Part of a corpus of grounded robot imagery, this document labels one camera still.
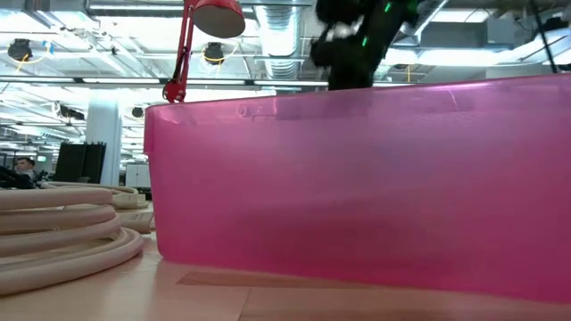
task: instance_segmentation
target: ventilation pipe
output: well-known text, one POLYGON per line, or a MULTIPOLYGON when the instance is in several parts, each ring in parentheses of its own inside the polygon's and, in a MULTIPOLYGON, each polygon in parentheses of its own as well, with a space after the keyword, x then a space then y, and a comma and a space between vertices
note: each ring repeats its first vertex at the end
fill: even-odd
MULTIPOLYGON (((264 55, 288 57, 297 54, 300 38, 302 8, 285 5, 259 5, 254 7, 260 23, 261 50, 264 55)), ((268 77, 294 79, 300 64, 288 60, 265 61, 268 77)))
POLYGON ((418 5, 418 22, 413 28, 408 23, 402 25, 401 32, 409 37, 420 37, 428 23, 448 3, 448 0, 425 0, 418 5))

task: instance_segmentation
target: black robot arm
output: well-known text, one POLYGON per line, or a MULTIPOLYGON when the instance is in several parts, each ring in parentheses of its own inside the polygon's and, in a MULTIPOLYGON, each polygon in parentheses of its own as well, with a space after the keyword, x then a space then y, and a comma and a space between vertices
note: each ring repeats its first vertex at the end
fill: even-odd
POLYGON ((318 18, 327 29, 311 45, 317 67, 330 67, 329 90, 372 86, 375 70, 403 22, 414 24, 417 0, 318 0, 318 18), (363 17, 359 30, 347 38, 327 41, 337 22, 352 23, 363 17))

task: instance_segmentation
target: table surface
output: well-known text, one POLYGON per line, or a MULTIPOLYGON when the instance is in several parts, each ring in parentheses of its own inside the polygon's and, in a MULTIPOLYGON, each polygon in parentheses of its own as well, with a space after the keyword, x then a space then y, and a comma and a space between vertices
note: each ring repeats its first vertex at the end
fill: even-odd
POLYGON ((568 321, 571 306, 271 276, 145 254, 67 284, 0 298, 3 321, 568 321))

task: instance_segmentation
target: lamp shade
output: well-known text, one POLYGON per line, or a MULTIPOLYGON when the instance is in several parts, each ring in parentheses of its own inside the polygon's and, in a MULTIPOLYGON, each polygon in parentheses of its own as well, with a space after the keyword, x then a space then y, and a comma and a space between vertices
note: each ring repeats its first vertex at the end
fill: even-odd
POLYGON ((209 36, 240 36, 245 28, 242 8, 236 0, 200 0, 193 12, 194 25, 209 36))

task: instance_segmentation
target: red desk lamp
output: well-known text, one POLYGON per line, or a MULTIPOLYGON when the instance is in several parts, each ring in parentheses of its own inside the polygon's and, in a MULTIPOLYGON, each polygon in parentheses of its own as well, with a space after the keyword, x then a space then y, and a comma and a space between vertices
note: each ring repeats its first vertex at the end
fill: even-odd
POLYGON ((194 25, 205 34, 219 38, 238 37, 245 30, 242 8, 236 0, 185 0, 177 66, 162 90, 162 97, 169 103, 185 101, 194 25))

